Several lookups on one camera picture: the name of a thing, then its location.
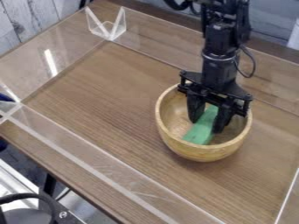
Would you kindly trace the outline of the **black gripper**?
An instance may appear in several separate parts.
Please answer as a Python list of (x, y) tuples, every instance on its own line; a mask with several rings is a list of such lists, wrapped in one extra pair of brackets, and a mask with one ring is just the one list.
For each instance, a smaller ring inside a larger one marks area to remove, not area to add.
[(212, 133), (218, 134), (233, 115), (248, 115), (252, 94), (236, 82), (238, 51), (226, 56), (204, 52), (201, 57), (201, 72), (181, 70), (177, 89), (186, 96), (188, 117), (192, 123), (200, 119), (206, 103), (218, 108), (212, 124)]

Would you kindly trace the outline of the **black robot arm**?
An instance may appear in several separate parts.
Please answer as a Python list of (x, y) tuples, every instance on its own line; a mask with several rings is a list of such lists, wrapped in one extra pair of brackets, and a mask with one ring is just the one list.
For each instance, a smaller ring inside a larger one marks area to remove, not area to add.
[(180, 71), (177, 90), (186, 96), (189, 120), (202, 117), (204, 107), (217, 107), (212, 131), (220, 133), (233, 116), (246, 116), (252, 102), (249, 94), (237, 84), (240, 54), (246, 51), (249, 39), (248, 0), (164, 0), (176, 11), (200, 5), (200, 27), (204, 47), (200, 51), (201, 71)]

